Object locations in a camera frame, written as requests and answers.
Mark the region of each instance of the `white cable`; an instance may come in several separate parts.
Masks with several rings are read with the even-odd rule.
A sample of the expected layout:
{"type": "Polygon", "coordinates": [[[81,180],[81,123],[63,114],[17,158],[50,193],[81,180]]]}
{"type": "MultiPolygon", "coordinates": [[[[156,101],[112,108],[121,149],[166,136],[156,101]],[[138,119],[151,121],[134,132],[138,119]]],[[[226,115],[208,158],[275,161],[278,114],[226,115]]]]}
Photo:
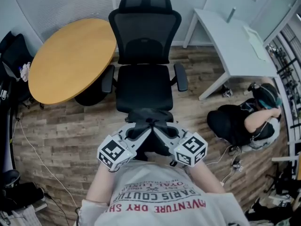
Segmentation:
{"type": "Polygon", "coordinates": [[[223,184],[225,184],[224,181],[231,175],[232,171],[233,171],[233,167],[231,166],[230,173],[227,176],[225,176],[224,179],[222,180],[223,184]]]}
{"type": "Polygon", "coordinates": [[[225,149],[224,153],[222,154],[222,156],[220,157],[220,159],[219,159],[218,161],[208,163],[208,164],[206,164],[206,166],[211,165],[211,164],[217,164],[217,163],[219,163],[219,162],[221,161],[222,157],[225,155],[225,153],[226,153],[226,151],[228,150],[228,148],[231,147],[231,146],[232,146],[232,145],[229,145],[229,146],[225,149]]]}
{"type": "Polygon", "coordinates": [[[234,162],[235,159],[236,159],[238,156],[240,156],[240,155],[241,155],[241,149],[239,148],[239,154],[238,154],[238,152],[235,153],[234,158],[233,158],[233,160],[232,160],[232,162],[231,162],[230,173],[229,173],[227,176],[225,176],[225,178],[222,180],[222,184],[225,184],[225,180],[226,180],[228,177],[230,177],[230,175],[232,174],[232,171],[233,171],[233,162],[234,162]]]}
{"type": "Polygon", "coordinates": [[[27,140],[27,142],[29,143],[29,145],[31,145],[32,146],[32,148],[34,149],[34,151],[35,151],[35,153],[37,154],[37,156],[38,156],[38,158],[39,158],[39,160],[41,161],[41,163],[43,164],[43,166],[45,166],[46,167],[46,169],[50,172],[50,174],[63,186],[63,188],[67,191],[67,193],[69,193],[69,195],[70,195],[70,197],[72,198],[72,200],[73,200],[73,202],[74,202],[74,204],[75,204],[75,206],[77,207],[77,204],[76,204],[76,202],[75,202],[75,200],[73,199],[73,197],[72,197],[72,195],[71,195],[71,193],[67,190],[67,188],[61,183],[61,181],[59,180],[59,179],[57,179],[57,177],[49,170],[49,168],[44,164],[44,162],[42,161],[42,159],[40,158],[40,156],[39,156],[39,154],[37,153],[37,151],[36,151],[36,149],[34,148],[34,146],[29,142],[29,140],[27,139],[27,137],[26,137],[26,135],[25,135],[25,133],[24,133],[24,130],[23,130],[23,126],[22,126],[22,124],[21,124],[21,121],[19,121],[20,122],[20,125],[21,125],[21,129],[22,129],[22,132],[23,132],[23,134],[24,134],[24,136],[25,136],[25,139],[27,140]]]}
{"type": "Polygon", "coordinates": [[[16,125],[17,125],[17,123],[18,123],[18,120],[17,120],[16,123],[15,123],[15,127],[14,127],[14,132],[13,132],[13,137],[12,137],[12,139],[14,139],[14,135],[15,135],[15,130],[16,130],[16,125]]]}

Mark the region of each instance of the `gray t-shirt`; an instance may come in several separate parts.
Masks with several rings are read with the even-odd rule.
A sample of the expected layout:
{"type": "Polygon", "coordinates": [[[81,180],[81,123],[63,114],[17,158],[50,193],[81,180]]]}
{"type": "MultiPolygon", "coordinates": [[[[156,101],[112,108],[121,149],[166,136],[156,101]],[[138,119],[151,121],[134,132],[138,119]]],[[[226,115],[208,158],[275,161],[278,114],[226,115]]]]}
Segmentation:
{"type": "Polygon", "coordinates": [[[80,226],[249,226],[233,194],[206,194],[182,169],[132,161],[115,178],[110,205],[83,200],[80,226]]]}

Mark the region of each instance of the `chair armrest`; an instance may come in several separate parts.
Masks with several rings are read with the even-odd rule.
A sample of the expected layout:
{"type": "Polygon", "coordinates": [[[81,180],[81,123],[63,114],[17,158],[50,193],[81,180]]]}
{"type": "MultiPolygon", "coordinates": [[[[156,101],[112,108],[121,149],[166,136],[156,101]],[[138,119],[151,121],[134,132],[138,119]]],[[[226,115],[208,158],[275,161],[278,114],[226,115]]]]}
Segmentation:
{"type": "Polygon", "coordinates": [[[114,76],[115,66],[108,65],[104,72],[102,73],[102,92],[103,93],[111,93],[113,86],[113,76],[114,76]]]}
{"type": "Polygon", "coordinates": [[[178,91],[188,90],[187,75],[183,65],[180,63],[174,64],[175,77],[171,80],[171,85],[177,83],[178,91]]]}

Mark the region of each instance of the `hand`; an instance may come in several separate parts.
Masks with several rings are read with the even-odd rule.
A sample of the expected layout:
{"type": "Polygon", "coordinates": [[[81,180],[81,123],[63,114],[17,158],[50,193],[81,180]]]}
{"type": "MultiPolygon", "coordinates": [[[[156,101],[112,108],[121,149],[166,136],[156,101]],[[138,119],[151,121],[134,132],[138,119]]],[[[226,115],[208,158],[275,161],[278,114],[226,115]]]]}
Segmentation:
{"type": "Polygon", "coordinates": [[[278,118],[281,114],[281,108],[273,108],[272,110],[272,117],[278,118]]]}

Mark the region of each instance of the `wire rack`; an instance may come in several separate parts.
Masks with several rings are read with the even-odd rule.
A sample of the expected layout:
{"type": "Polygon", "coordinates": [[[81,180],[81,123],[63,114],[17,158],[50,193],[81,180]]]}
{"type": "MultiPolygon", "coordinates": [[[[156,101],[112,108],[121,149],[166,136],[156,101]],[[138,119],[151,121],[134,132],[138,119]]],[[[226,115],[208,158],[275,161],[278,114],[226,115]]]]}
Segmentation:
{"type": "Polygon", "coordinates": [[[289,101],[293,124],[287,130],[293,130],[295,153],[301,150],[301,43],[289,25],[267,46],[267,50],[276,66],[289,101]]]}

